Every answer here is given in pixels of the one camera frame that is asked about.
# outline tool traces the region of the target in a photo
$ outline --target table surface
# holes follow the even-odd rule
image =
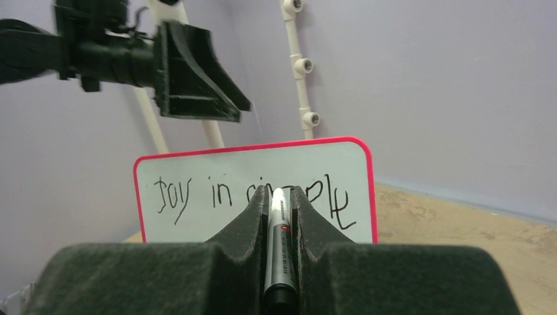
[[[557,228],[382,186],[376,202],[381,243],[480,247],[501,266],[523,314],[557,312]],[[141,242],[141,233],[127,242]]]

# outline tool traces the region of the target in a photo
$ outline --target whiteboard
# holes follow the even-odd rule
[[[144,156],[134,179],[144,242],[204,242],[259,185],[301,186],[351,240],[378,240],[371,152],[352,136]]]

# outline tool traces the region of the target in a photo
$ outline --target white pipe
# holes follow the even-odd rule
[[[313,128],[321,122],[318,113],[312,112],[307,97],[305,75],[313,70],[313,63],[308,58],[302,58],[298,31],[296,29],[296,14],[303,9],[302,0],[280,0],[282,19],[286,25],[288,46],[290,46],[290,64],[296,80],[298,101],[300,102],[300,122],[303,135],[306,139],[313,139]]]
[[[176,20],[182,24],[188,24],[186,9],[182,1],[174,6],[165,5],[158,0],[147,0],[147,5],[153,15],[155,24],[160,24],[161,20]],[[219,124],[214,120],[202,120],[201,126],[205,132],[205,137],[211,148],[224,148],[223,137]]]
[[[157,152],[160,154],[168,153],[168,146],[166,145],[166,141],[164,140],[162,130],[160,129],[160,125],[151,104],[149,94],[147,94],[147,90],[140,87],[134,87],[133,92],[135,93],[135,96],[139,101],[139,107],[141,107],[141,112],[143,113],[143,117],[145,118],[145,122],[147,123],[147,127],[149,128],[149,132],[151,133],[153,142],[155,142]]]

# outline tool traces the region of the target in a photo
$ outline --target wall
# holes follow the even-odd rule
[[[2,1],[0,18],[52,32],[51,1]],[[144,1],[132,1],[132,8]],[[190,23],[214,31],[215,51],[246,90],[239,46],[219,1],[187,1]],[[151,30],[149,13],[142,29]],[[0,86],[0,299],[37,279],[51,255],[77,242],[118,242],[139,230],[132,165],[156,153],[131,88],[101,93],[54,75]],[[173,151],[205,148],[197,121],[161,119]],[[258,142],[255,115],[220,123],[227,145]]]
[[[264,140],[301,138],[279,0],[226,1]],[[557,2],[306,0],[317,137],[355,135],[379,182],[557,222]]]

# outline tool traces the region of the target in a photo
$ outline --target pink border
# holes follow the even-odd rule
[[[135,197],[137,200],[137,209],[139,211],[139,224],[141,225],[141,237],[143,242],[145,239],[145,226],[143,225],[143,212],[141,211],[141,201],[139,197],[139,183],[137,182],[137,166],[146,159],[162,159],[162,158],[174,158],[178,156],[198,156],[200,154],[214,154],[214,153],[226,153],[226,152],[238,152],[238,151],[250,151],[250,150],[262,150],[271,148],[284,148],[287,146],[307,146],[311,144],[326,144],[335,142],[353,142],[362,148],[366,155],[367,163],[367,175],[368,175],[368,187],[369,187],[369,212],[371,215],[371,233],[372,242],[379,242],[379,231],[377,230],[377,213],[375,208],[375,185],[373,181],[373,165],[371,151],[368,146],[362,140],[356,138],[355,136],[335,136],[331,138],[318,138],[309,140],[294,140],[286,142],[276,142],[276,143],[265,143],[265,144],[254,144],[252,146],[233,146],[230,148],[219,148],[219,149],[205,149],[196,150],[189,152],[176,152],[167,154],[154,154],[150,156],[142,156],[133,165],[133,181],[135,183]]]

